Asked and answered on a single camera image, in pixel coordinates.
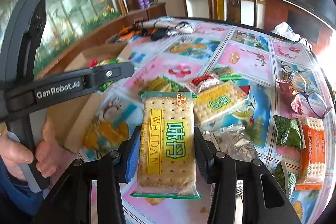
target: sunglasses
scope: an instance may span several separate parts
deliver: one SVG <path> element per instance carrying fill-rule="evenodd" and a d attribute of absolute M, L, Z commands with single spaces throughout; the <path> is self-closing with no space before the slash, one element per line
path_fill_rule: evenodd
<path fill-rule="evenodd" d="M 289 81 L 298 90 L 298 92 L 302 94 L 303 97 L 305 97 L 309 107 L 315 113 L 315 115 L 318 116 L 320 119 L 324 119 L 334 107 L 336 97 L 333 105 L 328 108 L 323 98 L 308 86 L 306 81 L 307 78 L 302 74 L 303 72 L 308 71 L 311 70 L 293 70 L 289 74 Z"/>

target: blue sleeve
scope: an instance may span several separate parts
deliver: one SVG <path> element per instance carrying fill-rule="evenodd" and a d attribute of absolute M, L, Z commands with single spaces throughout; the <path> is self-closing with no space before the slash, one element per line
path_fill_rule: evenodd
<path fill-rule="evenodd" d="M 16 207 L 33 216 L 43 202 L 42 192 L 33 193 L 27 182 L 13 177 L 0 157 L 0 192 L 6 193 Z"/>

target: plastic tablecloth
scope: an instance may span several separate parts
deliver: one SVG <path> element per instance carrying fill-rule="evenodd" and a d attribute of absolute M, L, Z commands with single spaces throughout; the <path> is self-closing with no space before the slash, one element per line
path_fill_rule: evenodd
<path fill-rule="evenodd" d="M 194 33 L 176 35 L 152 42 L 149 37 L 133 37 L 130 61 L 137 67 L 134 75 L 113 84 L 100 109 L 107 104 L 115 106 L 112 124 L 125 122 L 131 134 L 142 122 L 143 105 L 139 92 L 150 80 L 167 76 L 177 82 L 186 82 L 214 68 L 230 66 L 243 79 L 237 85 L 249 86 L 250 104 L 239 116 L 226 116 L 207 129 L 243 123 L 245 133 L 251 136 L 259 158 L 269 168 L 285 160 L 289 171 L 298 174 L 300 151 L 276 147 L 276 130 L 272 116 L 296 118 L 281 101 L 276 79 L 288 79 L 293 70 L 304 70 L 308 87 L 320 94 L 331 106 L 332 99 L 327 82 L 312 53 L 302 44 L 288 41 L 275 34 L 246 25 L 232 26 L 220 22 L 162 17 L 160 20 L 178 23 L 187 21 Z M 305 115 L 314 117 L 307 101 L 301 98 Z M 314 223 L 329 202 L 335 187 L 335 111 L 323 120 L 326 142 L 326 174 L 322 190 L 295 191 L 291 203 L 295 204 L 302 223 Z M 92 150 L 82 149 L 85 160 L 96 159 Z M 135 176 L 129 184 L 121 184 L 124 212 L 129 223 L 192 223 L 207 222 L 211 206 L 210 186 L 197 173 L 197 189 L 202 199 L 136 198 L 130 194 L 137 184 Z M 92 193 L 92 222 L 96 223 L 95 188 Z"/>

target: human hand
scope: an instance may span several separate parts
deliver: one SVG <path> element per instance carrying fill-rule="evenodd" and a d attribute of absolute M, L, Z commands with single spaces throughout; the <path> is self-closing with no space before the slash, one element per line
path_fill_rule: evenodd
<path fill-rule="evenodd" d="M 56 171 L 60 150 L 55 139 L 53 124 L 49 118 L 46 119 L 43 125 L 42 137 L 43 140 L 37 145 L 35 151 L 37 159 L 36 168 L 41 172 L 43 177 L 47 178 Z M 24 145 L 10 140 L 7 137 L 6 129 L 0 136 L 0 156 L 12 176 L 20 180 L 26 180 L 19 164 L 32 163 L 33 154 Z"/>

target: eyeglass frame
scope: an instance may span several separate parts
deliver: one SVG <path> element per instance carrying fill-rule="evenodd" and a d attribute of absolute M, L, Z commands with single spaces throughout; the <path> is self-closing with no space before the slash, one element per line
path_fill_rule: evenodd
<path fill-rule="evenodd" d="M 302 92 L 302 91 L 299 91 L 299 90 L 298 90 L 298 92 L 299 92 L 300 94 L 302 94 L 303 97 L 307 100 L 307 103 L 308 103 L 310 109 L 314 112 L 314 114 L 315 114 L 317 117 L 319 117 L 320 119 L 323 120 L 323 119 L 328 115 L 328 113 L 332 110 L 332 108 L 334 107 L 334 105 L 335 105 L 335 103 L 336 103 L 336 97 L 335 97 L 335 99 L 334 99 L 334 103 L 333 103 L 333 105 L 332 105 L 331 108 L 328 110 L 328 106 L 327 106 L 326 102 L 324 101 L 324 99 L 321 97 L 320 94 L 318 94 L 318 93 L 315 92 L 315 91 L 313 91 L 313 92 L 307 94 L 306 91 L 307 91 L 308 85 L 307 85 L 306 80 L 304 79 L 304 77 L 303 77 L 303 76 L 301 75 L 301 73 L 300 73 L 300 72 L 307 72 L 307 71 L 311 71 L 311 70 L 293 70 L 293 71 L 288 75 L 288 79 L 289 79 L 290 83 L 293 84 L 293 80 L 292 80 L 292 79 L 293 79 L 293 75 L 296 74 L 296 73 L 298 73 L 298 74 L 300 75 L 300 77 L 302 78 L 302 80 L 303 80 L 303 82 L 304 82 L 304 91 Z M 318 114 L 314 111 L 314 109 L 311 107 L 311 105 L 310 105 L 310 103 L 309 103 L 308 98 L 309 98 L 309 96 L 312 95 L 312 94 L 315 94 L 315 95 L 322 101 L 322 103 L 323 103 L 324 106 L 325 106 L 325 111 L 324 111 L 324 114 L 323 114 L 322 116 L 318 115 Z"/>

